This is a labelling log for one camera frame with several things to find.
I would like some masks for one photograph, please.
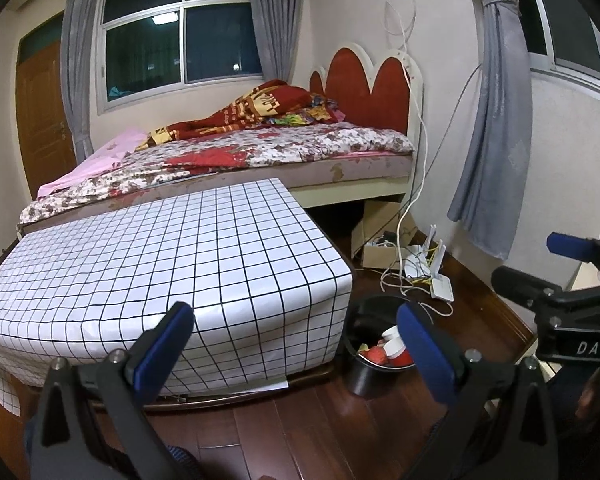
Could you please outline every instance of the wooden door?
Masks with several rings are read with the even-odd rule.
[[[16,69],[20,153],[31,196],[76,166],[60,94],[60,42],[46,46]]]

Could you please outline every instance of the curtain tieback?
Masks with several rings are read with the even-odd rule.
[[[518,10],[518,3],[515,0],[482,0],[483,7],[497,4],[502,4],[505,7],[507,7],[507,9],[512,10],[516,14],[520,15],[520,11]]]

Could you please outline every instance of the screw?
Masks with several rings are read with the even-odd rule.
[[[122,348],[118,348],[109,354],[109,361],[111,361],[114,364],[123,361],[125,358],[126,351],[124,351]]]
[[[538,369],[538,360],[535,357],[525,357],[525,366],[529,370],[537,370]]]
[[[477,363],[478,361],[480,361],[482,359],[482,354],[480,353],[479,350],[476,350],[475,348],[469,348],[464,353],[464,357],[466,357],[466,360],[469,361],[470,363]]]
[[[50,366],[53,368],[53,370],[59,370],[60,368],[64,368],[68,364],[69,361],[67,361],[64,357],[56,357],[51,361]]]

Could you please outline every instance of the black bucket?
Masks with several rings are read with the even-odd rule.
[[[349,305],[342,338],[347,350],[343,378],[352,394],[365,399],[381,397],[391,390],[400,373],[414,366],[379,366],[358,355],[362,343],[372,346],[382,339],[382,332],[395,325],[398,308],[407,302],[402,296],[377,294]]]

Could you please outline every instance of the floral bedsheet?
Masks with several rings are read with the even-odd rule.
[[[313,162],[361,152],[407,155],[413,145],[404,134],[341,122],[312,126],[241,130],[176,140],[128,155],[121,165],[33,201],[21,224],[180,178],[243,168]]]

